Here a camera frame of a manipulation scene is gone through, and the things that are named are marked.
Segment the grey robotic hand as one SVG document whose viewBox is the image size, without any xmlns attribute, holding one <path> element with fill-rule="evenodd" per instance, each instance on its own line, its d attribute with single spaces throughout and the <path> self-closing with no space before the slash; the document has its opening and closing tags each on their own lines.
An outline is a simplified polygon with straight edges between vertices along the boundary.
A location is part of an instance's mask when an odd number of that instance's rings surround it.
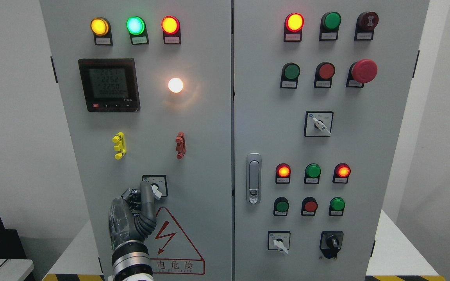
<svg viewBox="0 0 450 281">
<path fill-rule="evenodd" d="M 112 250 L 124 242 L 144 242 L 157 226 L 152 185 L 142 181 L 137 189 L 127 189 L 111 201 L 109 232 Z"/>
</svg>

